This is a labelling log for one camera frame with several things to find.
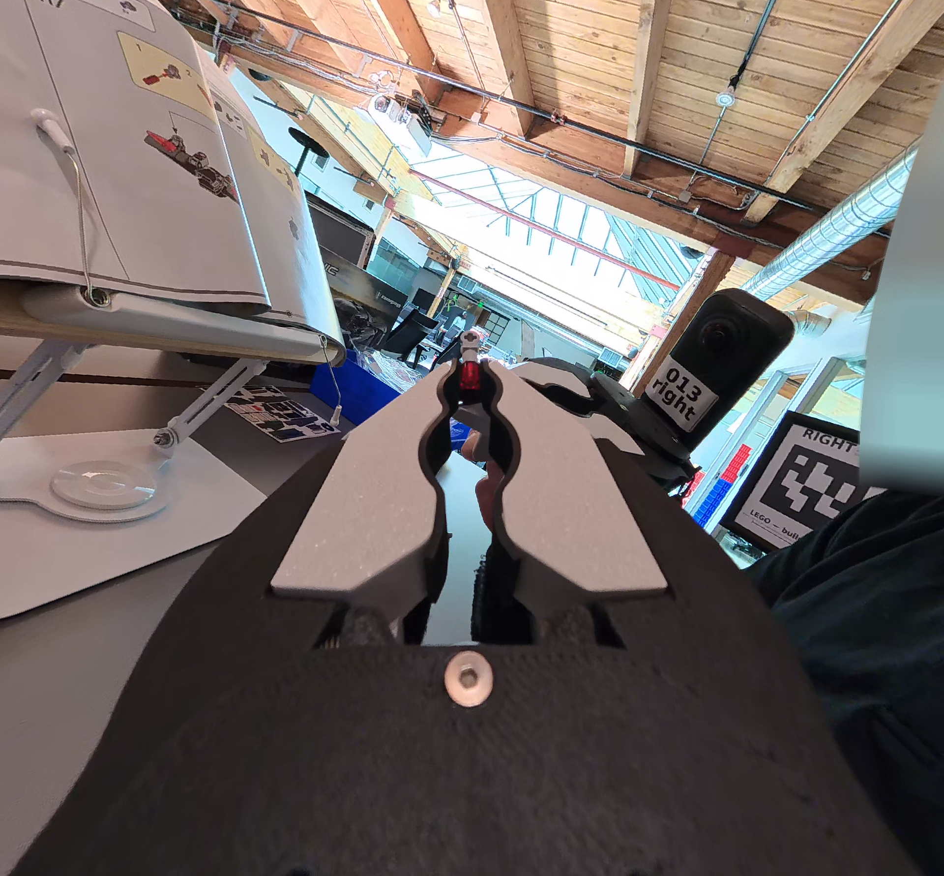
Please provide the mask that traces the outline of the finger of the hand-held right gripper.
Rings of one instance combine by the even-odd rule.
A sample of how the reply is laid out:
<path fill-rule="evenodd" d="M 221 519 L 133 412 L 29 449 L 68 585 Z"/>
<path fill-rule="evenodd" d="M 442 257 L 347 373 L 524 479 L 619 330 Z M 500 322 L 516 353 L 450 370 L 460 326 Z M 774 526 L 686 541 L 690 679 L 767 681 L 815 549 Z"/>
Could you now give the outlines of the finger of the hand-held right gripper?
<path fill-rule="evenodd" d="M 596 442 L 607 441 L 624 453 L 645 456 L 644 450 L 631 435 L 605 415 L 589 415 L 588 432 Z"/>
<path fill-rule="evenodd" d="M 572 371 L 540 362 L 524 362 L 509 369 L 537 389 L 560 389 L 581 400 L 591 400 L 586 383 Z"/>

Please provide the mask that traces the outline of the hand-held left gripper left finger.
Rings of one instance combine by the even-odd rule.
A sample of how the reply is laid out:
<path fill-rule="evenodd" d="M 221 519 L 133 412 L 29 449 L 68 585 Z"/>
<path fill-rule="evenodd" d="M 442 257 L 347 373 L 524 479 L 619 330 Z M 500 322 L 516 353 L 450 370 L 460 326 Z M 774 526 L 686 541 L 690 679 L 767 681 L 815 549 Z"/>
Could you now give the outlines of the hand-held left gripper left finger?
<path fill-rule="evenodd" d="M 350 431 L 270 582 L 292 599 L 341 601 L 421 642 L 447 568 L 443 491 L 462 365 L 437 366 Z"/>

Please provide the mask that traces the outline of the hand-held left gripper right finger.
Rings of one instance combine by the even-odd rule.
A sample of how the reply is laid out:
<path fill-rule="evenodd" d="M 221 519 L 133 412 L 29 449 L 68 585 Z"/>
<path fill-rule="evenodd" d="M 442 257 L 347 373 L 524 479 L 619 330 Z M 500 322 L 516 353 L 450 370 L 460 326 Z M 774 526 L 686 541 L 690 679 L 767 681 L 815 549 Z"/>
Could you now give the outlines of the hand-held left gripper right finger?
<path fill-rule="evenodd" d="M 480 565 L 480 638 L 527 641 L 539 620 L 574 608 L 663 595 L 668 581 L 588 418 L 496 362 L 482 365 L 482 434 L 504 470 L 493 542 Z"/>

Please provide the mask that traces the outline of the dark lego set box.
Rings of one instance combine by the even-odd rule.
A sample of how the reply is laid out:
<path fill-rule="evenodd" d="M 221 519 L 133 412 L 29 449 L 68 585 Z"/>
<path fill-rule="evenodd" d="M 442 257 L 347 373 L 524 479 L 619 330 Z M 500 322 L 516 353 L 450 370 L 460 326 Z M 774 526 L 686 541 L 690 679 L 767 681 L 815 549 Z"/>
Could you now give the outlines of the dark lego set box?
<path fill-rule="evenodd" d="M 311 192 L 305 193 L 324 271 L 348 349 L 381 349 L 406 295 L 359 265 L 374 232 Z"/>

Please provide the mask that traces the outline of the lego instruction booklet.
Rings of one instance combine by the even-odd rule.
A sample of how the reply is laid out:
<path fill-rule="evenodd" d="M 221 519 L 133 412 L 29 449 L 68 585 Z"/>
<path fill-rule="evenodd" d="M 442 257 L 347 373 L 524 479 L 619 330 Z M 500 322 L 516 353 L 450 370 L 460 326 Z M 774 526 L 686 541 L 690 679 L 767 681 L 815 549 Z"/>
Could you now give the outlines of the lego instruction booklet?
<path fill-rule="evenodd" d="M 346 355 L 304 192 L 156 0 L 2 0 L 2 278 L 47 324 Z"/>

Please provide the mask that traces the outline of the person's right hand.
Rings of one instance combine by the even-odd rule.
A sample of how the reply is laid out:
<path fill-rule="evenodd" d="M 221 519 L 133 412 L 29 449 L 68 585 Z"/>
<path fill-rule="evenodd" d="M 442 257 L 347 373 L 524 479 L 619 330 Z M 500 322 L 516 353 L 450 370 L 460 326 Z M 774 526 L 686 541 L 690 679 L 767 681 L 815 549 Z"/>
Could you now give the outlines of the person's right hand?
<path fill-rule="evenodd" d="M 481 435 L 476 435 L 466 449 L 466 456 L 472 462 L 484 464 L 486 476 L 478 481 L 475 491 L 483 522 L 490 531 L 494 531 L 495 498 L 504 479 L 504 470 L 489 456 L 488 442 Z"/>

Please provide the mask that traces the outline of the blue plastic parts bin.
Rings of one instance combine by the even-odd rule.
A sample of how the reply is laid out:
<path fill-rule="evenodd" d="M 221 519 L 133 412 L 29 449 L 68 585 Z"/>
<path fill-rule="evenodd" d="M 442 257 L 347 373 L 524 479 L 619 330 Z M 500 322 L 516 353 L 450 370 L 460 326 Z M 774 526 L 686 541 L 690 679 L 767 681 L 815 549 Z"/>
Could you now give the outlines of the blue plastic parts bin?
<path fill-rule="evenodd" d="M 341 405 L 341 416 L 357 425 L 402 394 L 377 376 L 355 350 L 348 350 L 343 364 L 329 367 L 319 363 L 314 367 L 310 393 L 327 406 Z"/>

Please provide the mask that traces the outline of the rack of red blue bins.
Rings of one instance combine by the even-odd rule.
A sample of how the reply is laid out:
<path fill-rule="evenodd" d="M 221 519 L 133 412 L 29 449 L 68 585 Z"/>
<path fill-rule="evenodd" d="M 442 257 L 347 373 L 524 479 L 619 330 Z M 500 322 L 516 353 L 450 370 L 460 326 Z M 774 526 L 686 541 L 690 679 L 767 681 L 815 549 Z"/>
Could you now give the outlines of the rack of red blue bins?
<path fill-rule="evenodd" d="M 720 474 L 714 475 L 710 480 L 705 472 L 697 474 L 695 481 L 699 485 L 686 498 L 684 507 L 701 528 L 713 528 L 714 517 L 720 512 L 738 482 L 751 450 L 749 445 L 740 445 Z"/>

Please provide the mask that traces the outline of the black sticker sheet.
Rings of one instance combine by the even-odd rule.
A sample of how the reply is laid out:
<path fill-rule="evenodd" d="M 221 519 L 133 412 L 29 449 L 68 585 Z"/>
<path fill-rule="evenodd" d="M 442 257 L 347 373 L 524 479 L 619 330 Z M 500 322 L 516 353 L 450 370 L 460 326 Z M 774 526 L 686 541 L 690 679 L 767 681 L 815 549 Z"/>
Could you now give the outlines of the black sticker sheet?
<path fill-rule="evenodd" d="M 338 435 L 339 429 L 275 386 L 243 387 L 226 408 L 271 440 L 287 444 Z"/>

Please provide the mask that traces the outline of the clear plastic bags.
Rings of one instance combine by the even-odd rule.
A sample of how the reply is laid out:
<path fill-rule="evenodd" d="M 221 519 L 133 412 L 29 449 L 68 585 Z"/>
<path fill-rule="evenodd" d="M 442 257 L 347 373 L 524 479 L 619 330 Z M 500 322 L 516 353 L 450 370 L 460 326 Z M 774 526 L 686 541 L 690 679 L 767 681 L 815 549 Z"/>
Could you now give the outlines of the clear plastic bags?
<path fill-rule="evenodd" d="M 399 357 L 375 348 L 348 348 L 347 361 L 359 365 L 368 374 L 399 393 L 407 392 L 430 374 L 428 368 L 419 366 L 414 369 L 410 363 L 401 361 Z"/>

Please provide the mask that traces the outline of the framed black white marker sign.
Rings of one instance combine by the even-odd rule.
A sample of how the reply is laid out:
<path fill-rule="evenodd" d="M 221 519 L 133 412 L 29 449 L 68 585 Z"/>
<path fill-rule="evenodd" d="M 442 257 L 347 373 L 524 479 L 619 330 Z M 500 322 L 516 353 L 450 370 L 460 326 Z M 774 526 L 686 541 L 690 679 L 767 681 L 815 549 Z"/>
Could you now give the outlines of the framed black white marker sign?
<path fill-rule="evenodd" d="M 859 431 L 795 411 L 739 485 L 720 526 L 777 551 L 880 493 L 859 478 Z"/>

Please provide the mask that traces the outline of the white book stand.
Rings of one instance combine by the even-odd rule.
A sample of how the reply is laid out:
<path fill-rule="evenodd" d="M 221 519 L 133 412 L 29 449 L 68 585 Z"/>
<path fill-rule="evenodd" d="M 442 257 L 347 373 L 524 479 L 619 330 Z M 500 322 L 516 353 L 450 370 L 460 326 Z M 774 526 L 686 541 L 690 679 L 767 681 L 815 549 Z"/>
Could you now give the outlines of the white book stand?
<path fill-rule="evenodd" d="M 237 194 L 272 308 L 254 316 L 123 292 L 35 285 L 22 308 L 59 330 L 225 348 L 223 374 L 154 430 L 2 441 L 2 617 L 63 599 L 230 533 L 262 495 L 192 441 L 196 429 L 293 356 L 339 366 L 346 345 L 305 192 L 252 116 L 214 96 Z"/>

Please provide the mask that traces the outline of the person in dark shirt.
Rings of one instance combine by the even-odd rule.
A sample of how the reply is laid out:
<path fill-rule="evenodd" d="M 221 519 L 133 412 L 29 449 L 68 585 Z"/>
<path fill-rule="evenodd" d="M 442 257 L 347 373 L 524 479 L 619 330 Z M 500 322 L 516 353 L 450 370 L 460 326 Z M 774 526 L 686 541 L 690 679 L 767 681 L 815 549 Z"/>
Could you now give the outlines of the person in dark shirt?
<path fill-rule="evenodd" d="M 880 816 L 942 874 L 942 496 L 880 492 L 745 573 Z"/>

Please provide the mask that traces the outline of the black floor lamp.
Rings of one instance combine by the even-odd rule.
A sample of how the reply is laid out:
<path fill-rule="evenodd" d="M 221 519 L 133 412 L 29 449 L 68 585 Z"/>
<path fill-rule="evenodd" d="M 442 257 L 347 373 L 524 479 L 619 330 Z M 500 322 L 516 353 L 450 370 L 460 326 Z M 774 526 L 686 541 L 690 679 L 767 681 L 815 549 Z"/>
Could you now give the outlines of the black floor lamp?
<path fill-rule="evenodd" d="M 313 160 L 318 170 L 324 169 L 330 159 L 324 146 L 298 127 L 289 127 L 288 132 L 292 140 L 301 147 L 301 154 L 294 169 L 295 176 L 300 177 L 309 159 Z"/>

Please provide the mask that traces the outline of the silver ventilation duct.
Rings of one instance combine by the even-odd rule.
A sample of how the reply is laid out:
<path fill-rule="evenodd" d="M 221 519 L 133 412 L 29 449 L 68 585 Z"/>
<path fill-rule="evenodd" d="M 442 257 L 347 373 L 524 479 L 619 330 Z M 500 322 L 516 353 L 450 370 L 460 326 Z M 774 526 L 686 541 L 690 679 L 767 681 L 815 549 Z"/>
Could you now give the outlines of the silver ventilation duct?
<path fill-rule="evenodd" d="M 804 231 L 743 286 L 766 301 L 894 221 L 911 174 L 919 140 Z"/>

